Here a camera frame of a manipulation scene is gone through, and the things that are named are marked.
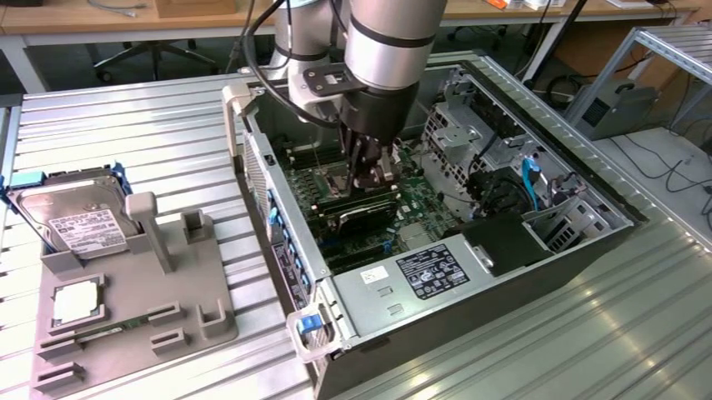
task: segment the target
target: blue cable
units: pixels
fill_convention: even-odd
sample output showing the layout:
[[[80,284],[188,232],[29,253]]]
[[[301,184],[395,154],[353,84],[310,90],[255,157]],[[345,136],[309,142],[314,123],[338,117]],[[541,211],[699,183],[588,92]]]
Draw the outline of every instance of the blue cable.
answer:
[[[532,197],[532,202],[534,203],[534,211],[538,211],[538,202],[536,201],[536,193],[534,188],[532,186],[532,181],[529,179],[530,173],[541,173],[542,168],[536,163],[534,159],[532,158],[524,158],[522,160],[522,180],[524,180],[524,187],[526,188],[526,192],[529,193],[529,196]]]

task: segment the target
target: cable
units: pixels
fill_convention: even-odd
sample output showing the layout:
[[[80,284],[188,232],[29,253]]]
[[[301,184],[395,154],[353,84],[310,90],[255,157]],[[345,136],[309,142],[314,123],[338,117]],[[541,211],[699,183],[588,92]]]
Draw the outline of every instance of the cable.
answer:
[[[689,183],[693,183],[695,181],[692,179],[689,179],[688,177],[685,177],[680,172],[677,172],[673,167],[668,164],[668,162],[665,161],[665,159],[663,158],[663,156],[660,155],[659,152],[651,150],[649,148],[647,148],[645,146],[643,146],[639,142],[636,142],[633,140],[632,137],[629,137],[628,135],[623,135],[640,149],[645,150],[648,153],[653,154],[657,159],[660,160],[660,162],[665,165],[665,167],[668,167],[669,171],[675,172],[677,175],[680,175]]]
[[[235,60],[241,54],[241,50],[243,49],[245,33],[247,32],[247,27],[250,26],[250,21],[253,20],[254,10],[255,10],[255,0],[250,0],[250,5],[247,7],[247,18],[245,19],[243,31],[241,32],[241,36],[235,37],[235,41],[233,42],[233,48],[230,49],[230,59],[227,61],[227,67],[224,67],[224,73],[230,73],[233,64],[235,63]]]
[[[672,10],[673,10],[673,12],[675,12],[672,18],[673,18],[673,19],[677,19],[677,7],[676,7],[676,5],[675,5],[669,0],[668,0],[668,5],[669,5],[669,7],[672,8]]]
[[[136,17],[136,13],[130,11],[140,8],[147,8],[148,4],[144,2],[140,2],[139,4],[134,4],[132,6],[107,6],[106,4],[102,4],[96,0],[87,0],[87,3],[94,7],[99,8],[100,10],[108,11],[111,13],[123,14],[127,17]]]
[[[544,17],[546,17],[546,12],[549,11],[549,6],[552,5],[552,0],[548,0],[546,1],[546,7],[544,8],[544,12],[542,12],[542,16],[538,18],[538,23],[537,25],[541,26],[542,23],[544,23]],[[540,47],[542,46],[542,43],[544,43],[544,37],[546,35],[544,34],[542,32],[542,36],[540,37],[538,39],[538,43],[536,45],[536,50],[534,50],[534,53],[532,54],[532,57],[529,59],[529,61],[526,62],[526,65],[524,65],[524,68],[514,74],[514,76],[517,76],[520,73],[522,73],[522,71],[526,71],[526,68],[529,68],[529,65],[532,65],[532,62],[534,61],[534,57],[536,57],[536,54],[538,53],[538,49]],[[522,52],[520,53],[520,57],[518,59],[516,60],[516,64],[514,64],[514,70],[520,67],[520,62],[522,60],[522,55],[524,55],[524,48],[522,48]]]
[[[338,27],[342,29],[343,37],[349,38],[349,28],[342,20],[342,14],[337,10],[337,0],[330,0],[331,12],[334,13],[334,19],[337,20]]]
[[[648,54],[645,54],[640,60],[636,60],[636,57],[633,57],[633,52],[632,51],[631,51],[629,55],[631,55],[631,58],[633,58],[633,63],[631,63],[625,67],[621,67],[621,68],[616,69],[613,73],[621,73],[623,71],[628,71],[631,68],[636,67],[637,64],[640,64],[641,62],[648,60],[653,56],[653,53],[649,52]],[[569,106],[570,102],[561,102],[561,101],[556,100],[554,97],[553,97],[553,94],[564,94],[564,93],[554,92],[556,85],[560,84],[561,82],[570,83],[573,88],[574,88],[574,93],[577,93],[578,89],[581,89],[583,83],[578,82],[576,79],[578,79],[578,78],[588,79],[588,78],[592,78],[592,77],[596,78],[597,76],[599,76],[599,74],[596,74],[596,75],[578,75],[576,73],[572,73],[572,74],[568,74],[568,75],[560,75],[557,77],[553,77],[552,80],[549,81],[549,84],[546,85],[546,89],[544,91],[544,102],[548,105],[550,105],[553,108],[558,108],[558,109],[566,108]]]
[[[668,192],[671,192],[671,193],[684,192],[685,190],[688,190],[691,188],[696,188],[697,186],[703,186],[705,183],[712,182],[712,178],[711,178],[711,179],[705,179],[704,181],[700,181],[700,182],[692,182],[688,186],[681,187],[679,189],[671,189],[669,188],[669,177],[672,177],[672,172],[676,171],[676,168],[680,166],[681,163],[683,163],[683,160],[680,160],[676,163],[676,165],[671,168],[671,170],[669,170],[671,174],[665,178],[665,189],[668,189]]]
[[[271,14],[275,12],[275,10],[279,8],[279,6],[285,3],[285,0],[275,0],[274,3],[271,3],[267,10],[265,10],[263,14],[257,18],[255,22],[250,25],[250,29],[247,30],[246,36],[247,40],[245,42],[245,59],[247,61],[247,64],[250,65],[250,68],[253,72],[255,73],[257,79],[265,86],[265,90],[270,93],[270,95],[275,98],[275,100],[305,121],[309,121],[314,123],[317,126],[323,128],[338,128],[339,123],[331,122],[325,119],[321,119],[319,117],[315,117],[309,112],[303,111],[277,90],[275,86],[271,84],[270,80],[265,77],[263,71],[257,65],[257,55],[255,55],[255,32],[257,29],[262,26],[267,18],[271,16]]]
[[[469,175],[472,174],[472,168],[476,166],[476,163],[482,159],[482,156],[485,155],[485,153],[489,151],[489,149],[492,148],[492,145],[494,144],[497,140],[497,133],[494,132],[492,134],[492,137],[489,138],[489,141],[488,143],[485,144],[485,147],[482,147],[482,150],[480,151],[480,153],[472,158],[472,161],[469,162],[469,166],[468,166],[468,179],[469,179]]]
[[[683,133],[683,137],[685,138],[685,137],[688,136],[689,129],[692,129],[692,127],[693,127],[697,123],[700,123],[700,122],[703,122],[703,121],[711,121],[711,120],[712,120],[712,117],[701,117],[701,118],[697,118],[695,121],[692,121],[692,122],[689,123],[688,127],[685,128],[685,132]]]
[[[668,176],[665,178],[665,189],[668,190],[669,193],[679,193],[679,192],[684,192],[685,190],[691,189],[691,188],[696,188],[697,186],[704,186],[705,183],[712,183],[712,178],[711,179],[705,179],[703,181],[693,181],[692,179],[689,179],[681,172],[679,172],[676,169],[677,167],[680,167],[680,164],[683,163],[683,160],[677,161],[676,162],[676,165],[673,165],[672,167],[669,166],[669,164],[665,162],[665,160],[663,159],[663,156],[660,155],[659,152],[655,152],[653,150],[651,150],[649,148],[644,147],[640,143],[637,143],[636,141],[633,141],[627,135],[624,135],[625,138],[637,146],[640,147],[643,150],[647,150],[648,152],[653,153],[657,158],[663,161],[663,164],[665,165],[665,167],[668,167],[668,171],[665,171],[663,174],[660,175],[649,175],[648,173],[645,173],[640,167],[640,165],[637,164],[637,162],[633,160],[633,158],[629,156],[629,154],[623,150],[623,147],[620,146],[620,144],[616,142],[616,140],[613,140],[613,138],[611,138],[611,142],[613,142],[613,144],[616,145],[616,147],[619,148],[619,150],[621,151],[623,155],[625,156],[625,158],[633,163],[633,166],[636,167],[637,171],[641,173],[641,175],[644,177],[647,177],[648,179],[657,179],[657,178],[661,178],[664,177],[665,175]],[[672,178],[672,175],[676,174],[679,175],[680,177],[683,177],[688,182],[689,182],[689,185],[685,186],[685,187],[680,187],[677,189],[673,189],[669,187],[669,181],[671,181],[671,178]]]
[[[532,197],[529,196],[529,193],[526,192],[526,189],[524,188],[524,186],[520,185],[516,181],[513,181],[508,177],[501,177],[500,179],[497,179],[497,181],[504,182],[504,183],[509,183],[509,185],[512,185],[516,188],[517,193],[526,200],[526,203],[529,205],[529,210],[533,210],[534,209],[534,203],[532,202]]]
[[[458,200],[458,201],[461,201],[464,203],[474,203],[473,200],[468,200],[465,198],[460,198],[458,196],[454,196],[454,195],[452,195],[452,194],[449,194],[446,192],[441,192],[441,193],[442,193],[444,196],[448,196],[449,198],[454,198],[456,200]]]
[[[544,23],[544,17],[546,16],[546,11],[549,10],[549,6],[552,5],[552,0],[548,0],[546,1],[546,7],[544,8],[544,12],[542,12],[542,16],[538,18],[538,26],[542,25]],[[526,62],[526,64],[524,64],[524,67],[522,69],[514,74],[514,76],[517,77],[522,72],[526,71],[526,69],[529,68],[529,65],[532,65],[532,63],[534,62],[534,57],[538,53],[538,49],[542,47],[542,43],[544,43],[544,38],[546,37],[546,35],[544,34],[542,32],[542,36],[540,37],[538,39],[538,43],[536,45],[536,49],[534,49],[534,53],[532,54],[532,57],[529,58],[529,61]]]
[[[291,60],[291,52],[293,52],[293,47],[291,47],[291,43],[293,43],[293,37],[291,37],[291,33],[293,33],[293,26],[291,26],[291,3],[290,3],[290,0],[287,0],[287,47],[290,48],[287,51],[287,57],[285,57],[285,60],[282,61],[282,64],[279,65],[275,65],[274,67],[262,67],[262,70],[263,71],[277,71],[282,68],[285,68],[287,66],[287,64],[290,63],[290,60]]]
[[[673,116],[672,116],[672,118],[669,120],[669,125],[668,125],[668,133],[672,136],[680,136],[677,133],[672,132],[672,127],[676,125],[677,114],[680,113],[680,110],[683,109],[683,104],[685,103],[685,99],[688,98],[688,93],[689,93],[689,87],[691,86],[692,86],[692,75],[689,75],[689,73],[688,73],[688,83],[685,85],[685,92],[683,94],[683,100],[680,100],[680,103],[677,104],[676,113],[673,114]]]
[[[619,148],[619,150],[621,151],[623,155],[625,156],[625,158],[633,163],[633,166],[636,167],[637,171],[641,173],[641,175],[644,177],[647,177],[648,179],[657,179],[657,178],[661,178],[664,177],[665,175],[668,175],[672,171],[672,168],[668,169],[668,171],[665,171],[664,173],[661,173],[660,175],[649,175],[645,173],[645,171],[643,171],[643,168],[640,167],[640,165],[637,165],[637,162],[633,160],[633,158],[629,156],[629,154],[625,152],[625,150],[623,150],[623,147],[621,145],[617,143],[616,140],[613,140],[613,138],[611,137],[609,138],[611,142],[613,142],[613,144],[616,145],[616,147]]]

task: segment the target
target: motherboard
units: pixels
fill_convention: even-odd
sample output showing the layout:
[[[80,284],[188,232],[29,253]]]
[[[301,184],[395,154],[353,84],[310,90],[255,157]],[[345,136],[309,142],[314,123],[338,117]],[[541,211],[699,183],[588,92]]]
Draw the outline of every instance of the motherboard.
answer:
[[[311,167],[283,165],[311,234],[335,274],[440,240],[462,222],[422,175],[422,154],[406,144],[394,154],[397,183],[358,196],[346,194],[346,162],[318,164],[315,155],[317,165]]]

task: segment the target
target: warning label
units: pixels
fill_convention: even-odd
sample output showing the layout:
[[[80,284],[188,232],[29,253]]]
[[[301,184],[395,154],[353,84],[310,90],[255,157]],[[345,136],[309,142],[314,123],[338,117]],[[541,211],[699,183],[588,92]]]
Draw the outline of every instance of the warning label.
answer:
[[[111,210],[51,219],[50,225],[75,254],[94,252],[126,243]]]
[[[444,244],[395,260],[421,300],[469,282],[456,258]]]

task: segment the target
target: aluminum profile table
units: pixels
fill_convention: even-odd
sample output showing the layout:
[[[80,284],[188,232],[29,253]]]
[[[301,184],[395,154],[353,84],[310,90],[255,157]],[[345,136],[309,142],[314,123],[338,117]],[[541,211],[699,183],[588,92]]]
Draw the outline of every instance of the aluminum profile table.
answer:
[[[589,90],[576,99],[566,119],[574,126],[589,109],[604,83],[612,78],[619,65],[636,45],[641,44],[651,52],[667,58],[677,67],[696,76],[708,85],[712,85],[712,25],[671,26],[671,27],[635,27],[623,40],[613,56],[599,74]]]
[[[339,399],[708,398],[709,255],[521,83],[488,58],[476,58],[476,66],[651,221],[566,287]],[[68,398],[313,397],[229,173],[219,102],[226,80],[202,77],[32,95],[9,114],[9,137],[19,139],[4,156],[12,169],[80,168],[120,158],[135,189],[156,192],[162,220],[195,207],[212,216],[241,325],[234,342]],[[0,216],[0,398],[25,399],[37,240],[19,218]]]

